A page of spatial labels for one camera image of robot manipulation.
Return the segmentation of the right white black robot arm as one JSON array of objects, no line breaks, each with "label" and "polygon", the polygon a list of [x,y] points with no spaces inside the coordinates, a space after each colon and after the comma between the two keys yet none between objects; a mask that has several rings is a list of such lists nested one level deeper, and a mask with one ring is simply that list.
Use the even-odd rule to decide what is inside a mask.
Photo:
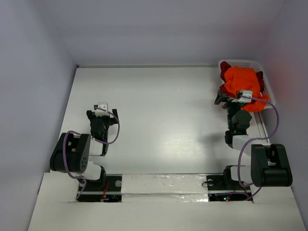
[{"label": "right white black robot arm", "polygon": [[227,110],[225,143],[240,152],[237,165],[226,167],[229,173],[221,177],[222,185],[228,189],[238,183],[243,188],[251,185],[259,188],[291,186],[293,175],[285,147],[267,142],[276,132],[266,137],[251,137],[247,133],[252,116],[244,106],[248,103],[265,103],[275,109],[275,105],[254,98],[250,90],[237,92],[235,97],[219,90],[214,104],[220,103],[224,103],[223,108]]}]

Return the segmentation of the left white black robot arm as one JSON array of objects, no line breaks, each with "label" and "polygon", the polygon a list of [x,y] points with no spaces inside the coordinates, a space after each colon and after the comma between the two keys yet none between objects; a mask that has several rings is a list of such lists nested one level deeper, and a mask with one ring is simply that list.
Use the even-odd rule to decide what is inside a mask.
[{"label": "left white black robot arm", "polygon": [[67,173],[79,183],[85,183],[81,176],[88,165],[90,153],[90,141],[96,141],[103,145],[102,156],[105,156],[110,144],[114,143],[119,131],[113,141],[108,141],[109,128],[113,125],[120,125],[116,109],[108,111],[94,105],[94,111],[86,112],[90,121],[90,133],[79,134],[75,131],[62,133],[50,158],[50,169],[52,171]]}]

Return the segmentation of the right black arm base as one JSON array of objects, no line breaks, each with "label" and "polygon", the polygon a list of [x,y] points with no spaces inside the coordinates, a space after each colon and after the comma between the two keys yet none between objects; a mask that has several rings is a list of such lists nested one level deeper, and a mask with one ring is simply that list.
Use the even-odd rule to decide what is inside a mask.
[{"label": "right black arm base", "polygon": [[251,195],[250,187],[242,187],[238,181],[226,180],[223,175],[207,175],[202,186],[207,189],[210,202],[246,201]]}]

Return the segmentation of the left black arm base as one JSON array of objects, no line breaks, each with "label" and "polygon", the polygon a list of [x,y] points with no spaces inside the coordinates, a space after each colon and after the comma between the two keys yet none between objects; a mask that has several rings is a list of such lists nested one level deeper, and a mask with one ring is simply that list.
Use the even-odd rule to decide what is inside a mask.
[{"label": "left black arm base", "polygon": [[122,175],[107,175],[105,182],[89,180],[77,200],[79,202],[118,203],[122,201]]}]

